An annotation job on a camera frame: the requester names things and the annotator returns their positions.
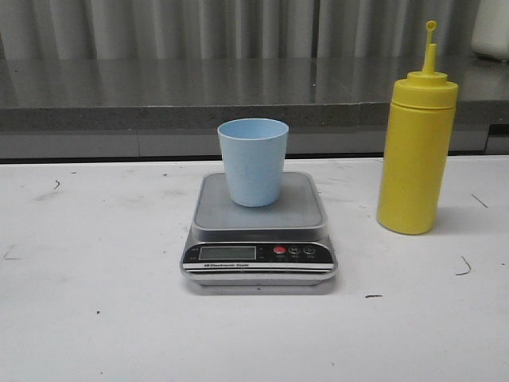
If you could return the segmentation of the light blue plastic cup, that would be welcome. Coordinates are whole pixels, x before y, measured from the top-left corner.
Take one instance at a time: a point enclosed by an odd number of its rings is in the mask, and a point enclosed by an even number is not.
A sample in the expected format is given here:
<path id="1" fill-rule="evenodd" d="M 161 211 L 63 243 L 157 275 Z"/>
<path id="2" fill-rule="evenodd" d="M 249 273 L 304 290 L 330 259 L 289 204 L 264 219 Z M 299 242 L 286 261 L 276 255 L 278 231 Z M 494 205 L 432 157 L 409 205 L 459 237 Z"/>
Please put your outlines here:
<path id="1" fill-rule="evenodd" d="M 230 198 L 238 205 L 274 203 L 282 187 L 289 126 L 275 119 L 236 119 L 217 129 Z"/>

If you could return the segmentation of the yellow squeeze bottle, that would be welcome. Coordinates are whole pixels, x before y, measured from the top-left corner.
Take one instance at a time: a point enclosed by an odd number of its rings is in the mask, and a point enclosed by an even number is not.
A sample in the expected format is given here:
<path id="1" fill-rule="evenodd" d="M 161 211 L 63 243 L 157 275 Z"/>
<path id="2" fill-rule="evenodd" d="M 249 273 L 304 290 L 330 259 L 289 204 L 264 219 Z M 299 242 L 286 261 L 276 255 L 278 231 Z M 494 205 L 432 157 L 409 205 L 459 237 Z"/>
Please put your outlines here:
<path id="1" fill-rule="evenodd" d="M 457 84 L 436 70 L 437 23 L 425 27 L 422 69 L 394 83 L 377 208 L 384 228 L 405 235 L 433 228 L 457 109 Z"/>

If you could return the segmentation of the silver electronic kitchen scale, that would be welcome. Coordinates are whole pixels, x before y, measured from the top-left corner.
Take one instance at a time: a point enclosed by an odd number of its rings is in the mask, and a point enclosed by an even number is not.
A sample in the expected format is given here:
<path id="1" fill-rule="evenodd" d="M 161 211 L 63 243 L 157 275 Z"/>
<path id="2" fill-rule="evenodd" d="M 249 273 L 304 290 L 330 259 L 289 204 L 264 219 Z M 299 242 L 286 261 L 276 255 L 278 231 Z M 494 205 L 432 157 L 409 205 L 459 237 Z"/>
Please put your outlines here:
<path id="1" fill-rule="evenodd" d="M 203 287 L 314 287 L 335 278 L 338 262 L 313 178 L 286 172 L 279 198 L 237 205 L 224 173 L 201 183 L 180 268 Z"/>

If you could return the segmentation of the grey stone counter ledge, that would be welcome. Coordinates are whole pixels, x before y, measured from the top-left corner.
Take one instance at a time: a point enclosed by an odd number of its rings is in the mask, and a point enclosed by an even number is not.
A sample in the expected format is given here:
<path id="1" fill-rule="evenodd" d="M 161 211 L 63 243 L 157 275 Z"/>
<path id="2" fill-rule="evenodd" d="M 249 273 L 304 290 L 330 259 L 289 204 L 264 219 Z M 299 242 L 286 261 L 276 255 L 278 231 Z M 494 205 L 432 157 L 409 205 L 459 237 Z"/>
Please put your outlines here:
<path id="1" fill-rule="evenodd" d="M 421 57 L 4 60 L 1 160 L 213 159 L 217 127 L 268 118 L 291 158 L 382 153 L 397 79 Z"/>

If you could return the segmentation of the white corrugated curtain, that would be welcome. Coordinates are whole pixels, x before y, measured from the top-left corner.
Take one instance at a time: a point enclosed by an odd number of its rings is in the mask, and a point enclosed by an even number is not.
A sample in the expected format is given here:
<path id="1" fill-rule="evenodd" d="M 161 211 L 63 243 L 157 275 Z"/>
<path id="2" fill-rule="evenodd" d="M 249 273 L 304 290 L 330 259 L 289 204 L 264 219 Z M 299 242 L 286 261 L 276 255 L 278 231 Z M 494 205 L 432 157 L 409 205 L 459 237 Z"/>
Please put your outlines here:
<path id="1" fill-rule="evenodd" d="M 4 1 L 4 60 L 468 55 L 479 1 Z"/>

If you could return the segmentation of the white object on counter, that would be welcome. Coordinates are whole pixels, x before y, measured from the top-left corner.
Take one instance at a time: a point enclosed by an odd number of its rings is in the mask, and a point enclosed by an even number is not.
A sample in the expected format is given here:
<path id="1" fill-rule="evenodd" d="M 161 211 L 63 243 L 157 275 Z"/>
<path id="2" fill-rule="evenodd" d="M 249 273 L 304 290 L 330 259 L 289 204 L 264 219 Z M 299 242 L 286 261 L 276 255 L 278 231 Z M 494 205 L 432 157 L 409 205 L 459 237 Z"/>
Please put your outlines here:
<path id="1" fill-rule="evenodd" d="M 508 0 L 481 0 L 472 31 L 472 51 L 508 62 Z"/>

